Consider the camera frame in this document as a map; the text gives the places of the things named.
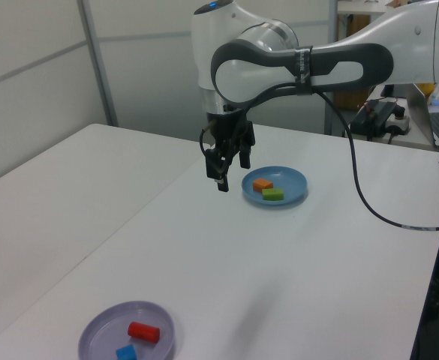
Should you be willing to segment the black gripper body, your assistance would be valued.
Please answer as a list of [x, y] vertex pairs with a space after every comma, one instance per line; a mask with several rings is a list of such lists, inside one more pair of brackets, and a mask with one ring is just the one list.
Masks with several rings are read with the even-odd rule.
[[207, 114], [208, 123], [215, 121], [210, 131], [215, 140], [215, 147], [220, 148], [227, 145], [233, 138], [233, 133], [237, 126], [239, 132], [236, 142], [238, 145], [255, 145], [254, 128], [251, 121], [247, 120], [246, 111], [235, 111], [226, 114]]

